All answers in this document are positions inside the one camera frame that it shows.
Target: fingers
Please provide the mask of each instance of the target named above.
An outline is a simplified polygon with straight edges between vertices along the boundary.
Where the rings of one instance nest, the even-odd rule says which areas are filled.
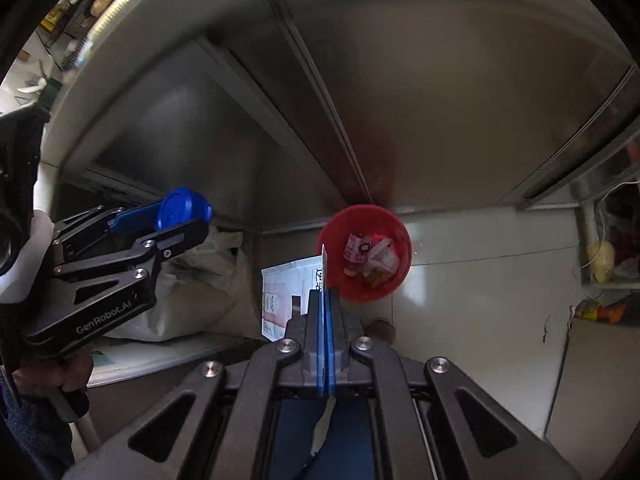
[[[43,387],[62,386],[64,392],[83,389],[93,369],[89,347],[84,347],[61,363],[24,357],[20,360],[20,369],[14,372],[14,381],[20,394],[43,397]]]
[[[41,361],[33,357],[23,357],[20,369],[14,372],[18,391],[27,396],[41,396],[42,386],[62,386],[64,380],[64,371],[57,362]]]
[[[64,392],[73,392],[84,388],[89,382],[92,370],[94,370],[94,361],[89,354],[89,348],[79,349],[62,364],[62,370],[64,372],[62,383]]]

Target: red bowl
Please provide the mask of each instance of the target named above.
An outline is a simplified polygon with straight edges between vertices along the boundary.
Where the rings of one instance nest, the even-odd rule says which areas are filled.
[[[394,241],[400,266],[388,282],[372,288],[343,272],[346,262],[343,257],[344,248],[351,234],[382,234]],[[318,254],[322,253],[323,244],[327,254],[327,286],[339,286],[340,297],[345,300],[363,303],[384,298],[400,286],[411,267],[412,248],[409,233],[395,215],[377,205],[352,205],[336,213],[320,231]]]

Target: metal cabinet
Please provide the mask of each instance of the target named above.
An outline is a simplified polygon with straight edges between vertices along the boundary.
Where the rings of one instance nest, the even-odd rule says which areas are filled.
[[[255,232],[575,206],[637,130],[640,77],[588,0],[134,0],[111,27],[45,161],[133,201],[193,187]]]

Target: plastic bag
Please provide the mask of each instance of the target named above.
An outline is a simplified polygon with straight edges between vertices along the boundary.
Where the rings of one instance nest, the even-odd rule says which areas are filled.
[[[640,278],[638,256],[627,258],[611,269],[611,275],[619,280],[637,280]]]
[[[212,231],[207,241],[215,240],[216,248],[230,247],[242,243],[241,235]],[[163,262],[156,282],[156,305],[106,335],[149,342],[196,332],[259,336],[260,320],[254,310],[249,259],[238,249],[232,263],[228,260],[233,257],[231,252],[224,251],[228,256],[222,257],[214,251],[189,250],[174,260]],[[185,269],[185,261],[182,261],[185,255],[189,263],[198,267]],[[220,264],[216,256],[225,263]],[[232,275],[217,276],[202,270],[203,267],[225,272],[230,269]]]

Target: orange object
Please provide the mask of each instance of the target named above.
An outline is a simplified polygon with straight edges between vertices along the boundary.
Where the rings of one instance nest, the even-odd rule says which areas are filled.
[[[575,317],[588,321],[608,321],[616,324],[622,321],[625,315],[625,305],[616,303],[610,306],[602,306],[597,301],[582,301],[575,309]]]

